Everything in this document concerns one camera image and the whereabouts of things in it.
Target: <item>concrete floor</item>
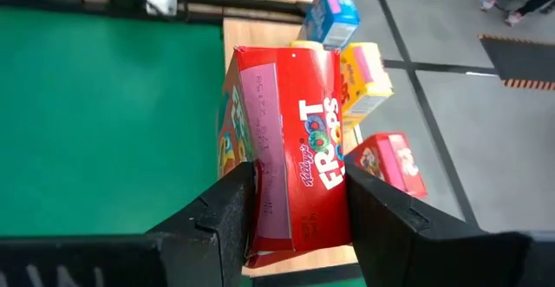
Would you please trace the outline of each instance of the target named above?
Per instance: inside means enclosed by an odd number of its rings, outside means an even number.
[[[401,60],[377,0],[355,2],[362,25],[352,40],[377,42],[384,58]],[[502,11],[483,13],[476,0],[387,2],[413,62],[492,67],[478,34],[555,42],[555,13],[530,15],[510,28]],[[413,85],[404,70],[388,71],[395,96],[361,124],[362,135],[406,133],[428,188],[426,201],[461,218]],[[555,229],[555,93],[504,88],[491,76],[417,75],[480,227]]]

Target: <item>kellogg's logo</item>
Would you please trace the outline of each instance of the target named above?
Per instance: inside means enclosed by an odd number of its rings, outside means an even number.
[[[313,186],[311,166],[315,164],[320,180],[330,190],[343,182],[345,174],[345,167],[339,169],[338,162],[343,161],[341,123],[337,119],[339,104],[335,98],[328,97],[323,100],[323,104],[316,105],[299,101],[298,111],[309,135],[309,145],[301,144],[299,148],[303,154],[303,161],[299,162],[300,178],[305,186]]]

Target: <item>shoe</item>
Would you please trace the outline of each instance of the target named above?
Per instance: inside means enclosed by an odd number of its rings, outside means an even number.
[[[479,0],[480,1],[480,10],[490,10],[497,0]]]
[[[524,17],[522,15],[520,15],[520,13],[513,12],[513,13],[509,14],[509,16],[506,17],[505,23],[512,27],[515,24],[519,23],[522,20],[522,18],[524,18]]]

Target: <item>wooden table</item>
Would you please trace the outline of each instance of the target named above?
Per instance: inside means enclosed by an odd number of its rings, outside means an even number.
[[[224,20],[225,65],[229,66],[233,47],[236,45],[284,47],[297,38],[300,25],[285,23],[253,22],[226,18]],[[355,132],[344,135],[345,151],[356,145]],[[356,262],[356,255],[351,246],[340,246],[313,251],[303,256],[268,265],[260,269],[246,269],[243,274],[251,277],[278,274],[290,271],[302,271],[326,266],[351,264]]]

